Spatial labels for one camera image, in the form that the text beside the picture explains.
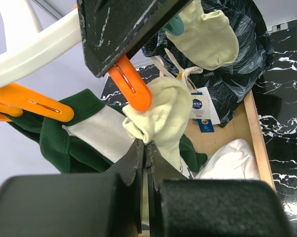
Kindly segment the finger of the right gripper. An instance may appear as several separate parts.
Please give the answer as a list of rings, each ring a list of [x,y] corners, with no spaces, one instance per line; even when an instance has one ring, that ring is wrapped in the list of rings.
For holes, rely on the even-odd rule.
[[[190,2],[188,0],[77,1],[85,64],[100,78],[139,49]]]

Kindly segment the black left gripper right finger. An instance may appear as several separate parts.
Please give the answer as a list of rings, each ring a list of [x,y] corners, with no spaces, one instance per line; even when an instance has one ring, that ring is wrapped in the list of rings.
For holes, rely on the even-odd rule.
[[[152,237],[288,237],[290,223],[271,187],[256,180],[189,180],[145,147]]]

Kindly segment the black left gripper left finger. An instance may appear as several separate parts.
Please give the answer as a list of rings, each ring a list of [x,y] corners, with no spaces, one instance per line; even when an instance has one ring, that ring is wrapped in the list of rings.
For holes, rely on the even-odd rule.
[[[0,237],[136,237],[144,144],[103,173],[14,176],[0,187]]]

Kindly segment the cream sock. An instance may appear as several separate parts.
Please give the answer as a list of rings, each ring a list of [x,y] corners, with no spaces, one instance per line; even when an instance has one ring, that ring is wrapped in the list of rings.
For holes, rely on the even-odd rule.
[[[133,139],[146,145],[155,142],[162,157],[180,170],[179,141],[191,115],[191,93],[183,82],[169,77],[152,80],[148,88],[152,93],[151,107],[144,112],[131,105],[123,107],[123,127]]]
[[[166,33],[175,47],[197,66],[213,71],[232,64],[239,43],[223,11],[204,13],[201,1],[194,0],[178,16],[184,23],[179,36]]]

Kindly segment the white round clip hanger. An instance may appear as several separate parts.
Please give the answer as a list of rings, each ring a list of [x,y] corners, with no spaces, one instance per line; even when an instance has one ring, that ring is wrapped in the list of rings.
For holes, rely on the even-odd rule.
[[[0,0],[7,51],[0,55],[0,88],[49,64],[81,42],[78,10],[46,29],[28,0]]]

